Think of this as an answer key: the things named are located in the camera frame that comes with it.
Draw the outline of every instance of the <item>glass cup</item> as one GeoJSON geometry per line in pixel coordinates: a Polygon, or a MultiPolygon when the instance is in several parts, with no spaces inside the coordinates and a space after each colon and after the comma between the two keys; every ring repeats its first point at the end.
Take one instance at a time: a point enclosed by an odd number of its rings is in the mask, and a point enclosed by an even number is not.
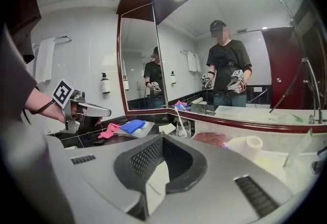
{"type": "Polygon", "coordinates": [[[188,120],[182,120],[182,123],[186,130],[186,136],[185,136],[185,132],[183,131],[183,128],[182,128],[180,122],[177,123],[177,136],[180,136],[183,138],[190,138],[191,137],[191,122],[188,120]]]}

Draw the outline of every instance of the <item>red door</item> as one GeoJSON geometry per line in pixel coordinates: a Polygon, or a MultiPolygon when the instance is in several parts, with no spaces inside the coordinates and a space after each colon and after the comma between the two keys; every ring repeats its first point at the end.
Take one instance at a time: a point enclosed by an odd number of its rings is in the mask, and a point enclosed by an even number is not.
{"type": "MultiPolygon", "coordinates": [[[[294,39],[291,39],[292,33],[292,27],[262,30],[271,69],[271,107],[274,107],[283,97],[301,63],[302,53],[294,39]]],[[[303,79],[304,67],[290,93],[279,104],[277,109],[303,109],[305,99],[303,79]]]]}

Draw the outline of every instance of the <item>mirror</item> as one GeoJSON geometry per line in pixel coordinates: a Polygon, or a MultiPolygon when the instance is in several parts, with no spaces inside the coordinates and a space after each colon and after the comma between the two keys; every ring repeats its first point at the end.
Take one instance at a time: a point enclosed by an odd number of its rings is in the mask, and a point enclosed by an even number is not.
{"type": "Polygon", "coordinates": [[[121,66],[129,110],[166,108],[151,4],[122,15],[121,66]]]}
{"type": "Polygon", "coordinates": [[[179,110],[222,119],[327,123],[325,39],[310,0],[153,5],[169,108],[181,102],[179,110]]]}

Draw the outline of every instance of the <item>black wrist strap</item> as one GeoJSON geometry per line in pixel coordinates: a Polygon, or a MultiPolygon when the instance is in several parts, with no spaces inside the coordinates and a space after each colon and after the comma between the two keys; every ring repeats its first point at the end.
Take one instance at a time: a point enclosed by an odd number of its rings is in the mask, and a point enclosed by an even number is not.
{"type": "Polygon", "coordinates": [[[55,100],[52,99],[51,102],[47,103],[46,105],[42,106],[40,109],[38,109],[36,112],[31,112],[31,114],[38,114],[38,113],[41,113],[42,111],[44,111],[45,109],[47,109],[50,105],[54,104],[55,103],[55,100]]]}

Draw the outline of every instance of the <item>pink cloth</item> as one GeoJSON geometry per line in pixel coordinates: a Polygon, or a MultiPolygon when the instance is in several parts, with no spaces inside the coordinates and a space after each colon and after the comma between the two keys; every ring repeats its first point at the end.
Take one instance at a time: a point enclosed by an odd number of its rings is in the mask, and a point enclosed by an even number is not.
{"type": "Polygon", "coordinates": [[[175,103],[174,105],[179,105],[179,104],[187,105],[187,103],[182,103],[180,100],[178,100],[178,102],[175,103]]]}
{"type": "Polygon", "coordinates": [[[108,125],[107,131],[100,133],[100,135],[98,136],[98,139],[102,139],[102,138],[109,139],[113,136],[114,132],[118,131],[118,129],[119,129],[118,125],[110,123],[108,125]]]}

